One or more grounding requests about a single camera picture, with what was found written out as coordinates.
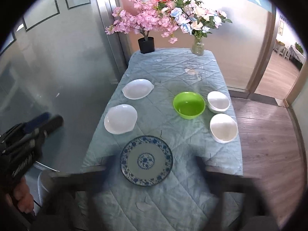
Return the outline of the left hand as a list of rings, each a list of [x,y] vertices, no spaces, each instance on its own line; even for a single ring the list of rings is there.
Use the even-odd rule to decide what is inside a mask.
[[[17,201],[17,208],[22,213],[30,213],[34,210],[34,200],[25,177],[22,177],[13,191],[13,198]]]

